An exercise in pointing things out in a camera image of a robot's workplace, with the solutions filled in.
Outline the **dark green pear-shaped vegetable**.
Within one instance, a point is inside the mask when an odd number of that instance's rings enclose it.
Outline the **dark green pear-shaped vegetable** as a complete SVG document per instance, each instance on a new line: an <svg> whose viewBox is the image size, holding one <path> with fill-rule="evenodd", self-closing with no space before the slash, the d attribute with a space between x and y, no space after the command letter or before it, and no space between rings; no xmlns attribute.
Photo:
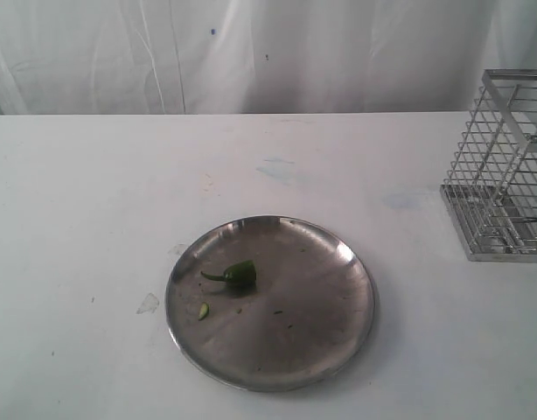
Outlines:
<svg viewBox="0 0 537 420"><path fill-rule="evenodd" d="M227 267L221 275L207 274L204 271L200 275L210 281L224 283L228 287L243 288L256 283L257 274L252 260L238 262Z"/></svg>

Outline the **wire metal utensil holder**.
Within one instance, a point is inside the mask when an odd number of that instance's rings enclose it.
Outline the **wire metal utensil holder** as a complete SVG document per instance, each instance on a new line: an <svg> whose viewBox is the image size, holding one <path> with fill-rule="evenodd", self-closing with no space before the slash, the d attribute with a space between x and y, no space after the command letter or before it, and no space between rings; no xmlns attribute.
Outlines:
<svg viewBox="0 0 537 420"><path fill-rule="evenodd" d="M469 260L537 263L537 69L484 71L440 191Z"/></svg>

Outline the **blurry green vegetable piece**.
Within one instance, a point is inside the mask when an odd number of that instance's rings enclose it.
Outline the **blurry green vegetable piece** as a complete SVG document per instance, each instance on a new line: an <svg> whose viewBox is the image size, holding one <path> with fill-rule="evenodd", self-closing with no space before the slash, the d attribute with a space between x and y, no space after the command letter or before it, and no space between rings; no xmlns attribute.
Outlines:
<svg viewBox="0 0 537 420"><path fill-rule="evenodd" d="M203 303L201 304L201 306L199 307L198 320L199 320L199 321L204 320L204 319L208 316L209 311L210 311L210 306L209 306L209 304L206 303L206 302L203 302Z"/></svg>

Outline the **round steel plate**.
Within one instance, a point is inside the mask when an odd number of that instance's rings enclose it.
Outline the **round steel plate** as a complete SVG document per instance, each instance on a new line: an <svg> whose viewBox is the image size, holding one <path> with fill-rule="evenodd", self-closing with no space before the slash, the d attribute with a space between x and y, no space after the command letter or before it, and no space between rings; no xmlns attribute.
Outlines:
<svg viewBox="0 0 537 420"><path fill-rule="evenodd" d="M252 260L256 283L203 278ZM208 316L198 320L203 302ZM375 313L372 278L338 236L306 220L259 215L199 237L165 292L173 341L197 369L238 389L279 392L319 382L364 346Z"/></svg>

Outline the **clear tape scrap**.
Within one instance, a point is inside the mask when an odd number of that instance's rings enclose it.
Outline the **clear tape scrap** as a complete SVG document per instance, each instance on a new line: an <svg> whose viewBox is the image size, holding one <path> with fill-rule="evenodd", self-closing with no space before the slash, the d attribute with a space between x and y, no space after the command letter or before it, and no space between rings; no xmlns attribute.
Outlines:
<svg viewBox="0 0 537 420"><path fill-rule="evenodd" d="M153 293L148 293L142 303L138 306L136 314L142 315L144 313L154 313L159 305L160 302L157 296Z"/></svg>

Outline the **white backdrop curtain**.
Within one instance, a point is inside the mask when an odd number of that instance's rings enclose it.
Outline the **white backdrop curtain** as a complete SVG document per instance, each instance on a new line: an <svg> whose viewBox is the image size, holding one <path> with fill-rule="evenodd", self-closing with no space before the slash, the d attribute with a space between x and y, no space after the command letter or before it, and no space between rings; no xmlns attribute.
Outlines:
<svg viewBox="0 0 537 420"><path fill-rule="evenodd" d="M465 109L537 1L0 1L0 114Z"/></svg>

